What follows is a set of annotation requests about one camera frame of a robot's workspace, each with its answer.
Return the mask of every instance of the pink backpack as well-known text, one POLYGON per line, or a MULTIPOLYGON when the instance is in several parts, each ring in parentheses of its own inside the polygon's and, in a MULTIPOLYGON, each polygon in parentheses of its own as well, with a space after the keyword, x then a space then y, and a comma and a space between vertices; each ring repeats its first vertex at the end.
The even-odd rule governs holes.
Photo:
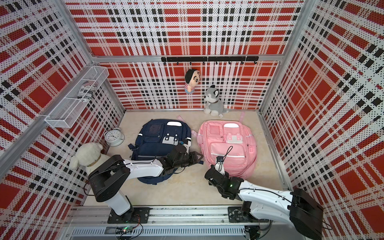
POLYGON ((211 120, 204 122, 197 135, 197 143, 204 155, 204 163, 210 168, 217 156, 224 156, 224 170, 231 177, 247 179, 256 167, 256 141, 249 127, 235 121, 211 120))

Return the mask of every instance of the plush dog ear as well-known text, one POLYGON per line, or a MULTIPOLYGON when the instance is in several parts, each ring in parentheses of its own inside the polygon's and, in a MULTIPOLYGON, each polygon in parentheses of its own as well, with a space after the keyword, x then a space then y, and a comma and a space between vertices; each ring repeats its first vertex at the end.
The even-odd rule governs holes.
POLYGON ((96 143, 100 151, 103 149, 103 146, 100 143, 96 143))
POLYGON ((75 156, 71 158, 70 165, 68 166, 70 169, 76 169, 79 164, 79 159, 75 156))

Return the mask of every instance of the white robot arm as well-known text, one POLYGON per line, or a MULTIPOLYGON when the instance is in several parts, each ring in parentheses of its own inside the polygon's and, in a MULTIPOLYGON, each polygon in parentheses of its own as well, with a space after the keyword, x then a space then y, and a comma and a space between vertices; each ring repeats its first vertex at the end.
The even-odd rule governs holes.
POLYGON ((224 198, 242 200, 242 217, 248 222, 269 219, 290 224, 306 237, 321 240, 323 207, 301 189, 279 191, 261 187, 239 177, 222 175, 214 165, 205 179, 224 198))
POLYGON ((131 212, 128 211, 131 209, 128 198, 120 191, 127 179, 168 175, 178 167, 199 163, 202 158, 198 152, 188 154, 187 148, 181 144, 174 146, 167 156, 150 161, 131 161, 114 155, 89 174, 88 182, 96 201, 106 202, 116 215, 121 216, 131 212))

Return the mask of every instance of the red plaid pattern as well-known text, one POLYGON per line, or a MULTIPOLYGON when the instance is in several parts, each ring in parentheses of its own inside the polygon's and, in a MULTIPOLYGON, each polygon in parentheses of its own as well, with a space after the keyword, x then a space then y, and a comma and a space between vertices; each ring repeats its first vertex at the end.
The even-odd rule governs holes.
POLYGON ((303 1, 65 0, 96 56, 281 54, 303 1))
POLYGON ((0 6, 0 154, 88 63, 53 2, 33 2, 0 6))
POLYGON ((384 238, 383 1, 317 1, 265 112, 325 239, 384 238))
POLYGON ((85 201, 84 167, 69 170, 81 144, 100 142, 122 117, 101 86, 71 129, 47 127, 0 181, 0 238, 54 240, 74 205, 85 201))
POLYGON ((109 82, 126 109, 203 108, 204 94, 214 84, 225 108, 258 109, 277 62, 253 63, 102 63, 109 82), (200 82, 187 94, 185 73, 200 71, 200 82))

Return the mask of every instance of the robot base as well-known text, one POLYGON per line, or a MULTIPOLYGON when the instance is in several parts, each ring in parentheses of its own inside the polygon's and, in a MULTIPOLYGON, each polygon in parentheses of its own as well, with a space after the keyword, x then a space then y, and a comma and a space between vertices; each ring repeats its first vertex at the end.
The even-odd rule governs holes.
MULTIPOLYGON (((228 207, 228 219, 230 223, 239 223, 239 222, 250 222, 244 219, 243 212, 241 211, 242 207, 228 207)), ((268 223, 268 219, 258 219, 261 223, 268 223)))
POLYGON ((131 207, 128 211, 123 213, 121 216, 117 215, 112 209, 109 214, 107 223, 130 223, 129 221, 134 219, 135 215, 140 216, 140 223, 147 223, 149 217, 149 207, 131 207))

